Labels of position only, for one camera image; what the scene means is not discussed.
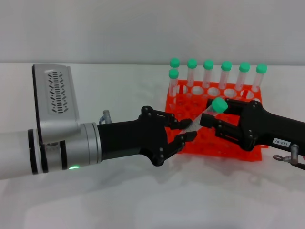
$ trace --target green led light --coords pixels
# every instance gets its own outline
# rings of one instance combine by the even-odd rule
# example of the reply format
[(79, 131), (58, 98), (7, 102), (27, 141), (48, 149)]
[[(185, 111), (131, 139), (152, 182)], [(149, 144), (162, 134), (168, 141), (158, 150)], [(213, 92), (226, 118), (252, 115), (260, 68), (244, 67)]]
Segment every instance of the green led light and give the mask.
[(76, 168), (79, 168), (79, 166), (72, 166), (69, 169), (76, 169)]

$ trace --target white table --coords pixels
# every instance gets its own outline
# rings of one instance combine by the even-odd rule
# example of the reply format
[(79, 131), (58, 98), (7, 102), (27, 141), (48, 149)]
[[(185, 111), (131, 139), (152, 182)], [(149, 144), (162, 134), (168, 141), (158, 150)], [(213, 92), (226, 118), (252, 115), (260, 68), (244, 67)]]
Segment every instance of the white table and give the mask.
[[(70, 66), (82, 122), (98, 122), (104, 109), (114, 122), (136, 119), (144, 105), (164, 110), (168, 66)], [(252, 67), (247, 83), (254, 71)], [(185, 66), (180, 73), (185, 78)], [(218, 80), (219, 66), (214, 73)], [(237, 73), (234, 66), (230, 82)], [(269, 66), (262, 84), (264, 107), (305, 122), (304, 78), (305, 67)], [(0, 64), (0, 79), (0, 131), (35, 127), (31, 64)], [(304, 228), (305, 171), (275, 161), (274, 154), (287, 155), (269, 148), (263, 162), (255, 163), (177, 155), (162, 167), (153, 167), (144, 156), (131, 156), (2, 180), (0, 227)]]

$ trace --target test tube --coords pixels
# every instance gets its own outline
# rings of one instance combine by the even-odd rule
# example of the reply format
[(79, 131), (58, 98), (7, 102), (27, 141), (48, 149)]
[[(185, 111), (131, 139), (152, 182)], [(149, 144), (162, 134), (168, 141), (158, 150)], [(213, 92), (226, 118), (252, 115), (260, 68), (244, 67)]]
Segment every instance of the test tube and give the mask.
[(225, 89), (227, 86), (227, 80), (229, 76), (229, 72), (232, 68), (232, 63), (229, 61), (224, 61), (223, 64), (221, 65), (221, 76), (220, 76), (220, 81), (219, 81), (219, 89)]
[(206, 60), (203, 63), (204, 67), (204, 74), (203, 74), (203, 82), (202, 87), (208, 88), (210, 86), (211, 76), (212, 76), (212, 69), (214, 67), (214, 62), (212, 60)]
[[(223, 113), (226, 109), (228, 109), (227, 102), (222, 98), (216, 98), (212, 101), (211, 105), (203, 111), (203, 114), (217, 116), (218, 114)], [(197, 116), (186, 129), (180, 132), (180, 134), (200, 130), (202, 127), (200, 126), (201, 115), (202, 114)]]
[(244, 80), (246, 79), (247, 72), (250, 70), (250, 64), (243, 62), (239, 65), (239, 75), (235, 84), (235, 90), (241, 91), (244, 86)]
[(187, 83), (186, 86), (193, 87), (195, 80), (195, 68), (197, 67), (197, 60), (189, 59), (187, 62)]
[(267, 71), (267, 65), (260, 63), (259, 65), (257, 65), (256, 67), (256, 76), (254, 79), (254, 82), (252, 84), (252, 91), (253, 92), (258, 92), (260, 87), (261, 87), (261, 83), (264, 77), (264, 74)]
[(170, 62), (172, 68), (178, 68), (180, 66), (180, 60), (178, 58), (172, 58)]
[(168, 77), (170, 78), (170, 83), (169, 83), (169, 96), (170, 97), (176, 97), (176, 95), (177, 95), (178, 76), (179, 76), (179, 72), (176, 68), (172, 68), (168, 72)]

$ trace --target robotic hand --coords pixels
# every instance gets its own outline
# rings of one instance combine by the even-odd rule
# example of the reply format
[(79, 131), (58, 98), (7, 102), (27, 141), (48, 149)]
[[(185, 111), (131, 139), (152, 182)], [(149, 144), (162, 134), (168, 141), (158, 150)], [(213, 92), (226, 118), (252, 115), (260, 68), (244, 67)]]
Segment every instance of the robotic hand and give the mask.
[(274, 155), (274, 159), (289, 162), (305, 170), (298, 155), (305, 156), (305, 123), (267, 112), (258, 101), (243, 102), (226, 99), (227, 114), (240, 116), (238, 126), (202, 114), (200, 125), (216, 129), (215, 135), (251, 151), (256, 145), (267, 145), (291, 152), (290, 156)]
[(181, 151), (197, 132), (168, 143), (165, 127), (185, 129), (192, 121), (144, 106), (137, 120), (81, 124), (70, 68), (56, 64), (32, 67), (37, 130), (0, 135), (0, 179), (98, 164), (103, 160), (145, 155), (154, 166)]

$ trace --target white wall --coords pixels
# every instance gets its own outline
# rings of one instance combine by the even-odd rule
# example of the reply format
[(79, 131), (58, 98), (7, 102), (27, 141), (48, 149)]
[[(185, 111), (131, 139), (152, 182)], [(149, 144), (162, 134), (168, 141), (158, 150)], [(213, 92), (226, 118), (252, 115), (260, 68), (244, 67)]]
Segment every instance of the white wall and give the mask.
[(304, 0), (3, 0), (0, 62), (305, 64)]

